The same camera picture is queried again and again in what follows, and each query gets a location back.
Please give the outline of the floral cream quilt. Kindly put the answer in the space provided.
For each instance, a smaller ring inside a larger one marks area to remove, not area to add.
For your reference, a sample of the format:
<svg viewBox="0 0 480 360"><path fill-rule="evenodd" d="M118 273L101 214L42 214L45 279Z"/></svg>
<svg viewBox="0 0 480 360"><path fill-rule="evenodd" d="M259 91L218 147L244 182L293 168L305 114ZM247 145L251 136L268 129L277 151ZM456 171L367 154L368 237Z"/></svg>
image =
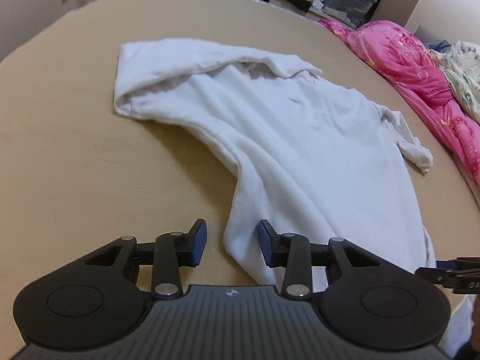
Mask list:
<svg viewBox="0 0 480 360"><path fill-rule="evenodd" d="M429 54L461 108L479 123L479 45L457 41L444 53L431 49Z"/></svg>

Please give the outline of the tan bed mattress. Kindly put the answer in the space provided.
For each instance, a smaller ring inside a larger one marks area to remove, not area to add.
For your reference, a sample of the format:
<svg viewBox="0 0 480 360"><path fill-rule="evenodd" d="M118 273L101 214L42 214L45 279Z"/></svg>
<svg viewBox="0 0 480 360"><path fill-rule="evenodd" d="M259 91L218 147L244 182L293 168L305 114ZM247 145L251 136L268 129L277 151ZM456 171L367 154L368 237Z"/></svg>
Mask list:
<svg viewBox="0 0 480 360"><path fill-rule="evenodd" d="M249 0L98 0L1 63L1 357L23 347L20 290L120 236L152 242L208 223L201 265L185 284L249 285L223 246L235 179L182 128L114 113L120 46L199 38L301 59L324 77L400 111L433 155L409 172L438 259L479 255L471 186L408 104L329 30Z"/></svg>

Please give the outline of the white long-sleeve shirt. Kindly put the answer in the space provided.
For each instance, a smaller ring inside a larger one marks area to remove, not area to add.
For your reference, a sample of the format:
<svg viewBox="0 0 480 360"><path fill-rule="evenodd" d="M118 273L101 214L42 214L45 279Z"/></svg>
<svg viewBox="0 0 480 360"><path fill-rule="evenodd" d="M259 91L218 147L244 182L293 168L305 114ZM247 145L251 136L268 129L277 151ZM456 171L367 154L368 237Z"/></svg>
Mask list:
<svg viewBox="0 0 480 360"><path fill-rule="evenodd" d="M326 80L295 55L166 38L120 47L114 110L178 125L235 175L228 254L259 284L279 284L255 232L266 219L316 243L342 237L414 272L435 264L408 164L431 152L398 111Z"/></svg>

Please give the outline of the pink quilt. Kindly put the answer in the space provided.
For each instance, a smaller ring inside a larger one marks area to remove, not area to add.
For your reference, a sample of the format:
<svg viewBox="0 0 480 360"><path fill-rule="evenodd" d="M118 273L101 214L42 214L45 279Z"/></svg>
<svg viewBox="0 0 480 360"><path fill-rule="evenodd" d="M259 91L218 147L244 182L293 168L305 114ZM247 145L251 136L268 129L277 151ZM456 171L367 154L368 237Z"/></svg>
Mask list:
<svg viewBox="0 0 480 360"><path fill-rule="evenodd" d="M355 30L334 19L318 23L394 86L478 184L479 123L461 109L447 78L422 42L388 20L369 22Z"/></svg>

